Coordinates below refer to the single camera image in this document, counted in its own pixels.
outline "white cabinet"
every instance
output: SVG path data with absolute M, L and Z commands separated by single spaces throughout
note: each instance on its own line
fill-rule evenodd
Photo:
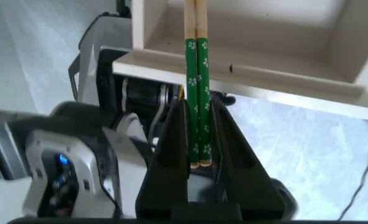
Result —
M 113 71 L 185 84 L 183 5 L 133 0 L 134 51 Z M 368 0 L 208 0 L 207 10 L 211 89 L 368 119 Z

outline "black plastic part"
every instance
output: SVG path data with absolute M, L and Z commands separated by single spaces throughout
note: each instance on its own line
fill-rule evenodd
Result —
M 74 121 L 94 126 L 104 126 L 111 129 L 116 129 L 121 118 L 114 111 L 101 110 L 94 105 L 76 102 L 65 102 L 61 104 L 52 116 L 70 118 Z
M 199 221 L 199 220 L 242 220 L 240 206 L 237 203 L 185 203 L 172 208 L 171 220 Z
M 285 187 L 285 185 L 276 180 L 271 178 L 272 184 L 278 190 L 279 194 L 282 196 L 283 200 L 286 203 L 286 211 L 282 217 L 282 220 L 291 220 L 297 212 L 298 205 L 297 201 L 294 196 L 290 193 L 290 191 Z
M 138 219 L 168 220 L 172 207 L 187 203 L 187 103 L 176 103 L 167 116 L 153 159 L 136 199 Z
M 200 220 L 194 221 L 156 221 L 156 220 L 112 220 L 107 218 L 18 218 L 10 221 L 8 224 L 227 224 L 225 220 Z M 368 224 L 368 221 L 313 221 L 313 220 L 297 220 L 297 221 L 229 221 L 229 224 Z
M 226 107 L 212 101 L 210 115 L 218 201 L 238 203 L 243 220 L 280 220 L 285 202 Z

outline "chopstick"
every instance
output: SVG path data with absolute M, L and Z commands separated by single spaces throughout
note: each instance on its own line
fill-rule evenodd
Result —
M 201 166 L 212 163 L 210 145 L 210 86 L 209 46 L 207 39 L 207 0 L 195 0 L 196 52 L 197 52 L 197 105 L 199 107 L 199 162 Z
M 189 115 L 189 158 L 191 168 L 199 166 L 199 115 L 196 68 L 196 13 L 195 0 L 185 0 L 185 59 L 186 59 L 186 91 Z

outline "blue light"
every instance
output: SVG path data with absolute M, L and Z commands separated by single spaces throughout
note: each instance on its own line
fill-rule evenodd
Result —
M 59 155 L 59 160 L 60 160 L 63 164 L 67 164 L 67 158 L 66 158 L 63 154 Z

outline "white flower pattern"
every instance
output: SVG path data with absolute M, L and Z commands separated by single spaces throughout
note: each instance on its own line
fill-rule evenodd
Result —
M 192 149 L 194 152 L 199 153 L 199 145 L 197 143 L 194 144 L 194 147 Z
M 210 154 L 211 153 L 210 144 L 207 144 L 207 145 L 204 146 L 203 152 L 204 153 L 207 153 L 207 154 Z
M 189 78 L 188 79 L 188 84 L 190 84 L 191 86 L 195 86 L 196 85 L 196 78 Z
M 207 58 L 204 59 L 203 64 L 208 68 L 209 67 L 209 61 Z
M 188 47 L 192 50 L 195 50 L 195 43 L 194 42 L 189 42 L 188 43 Z

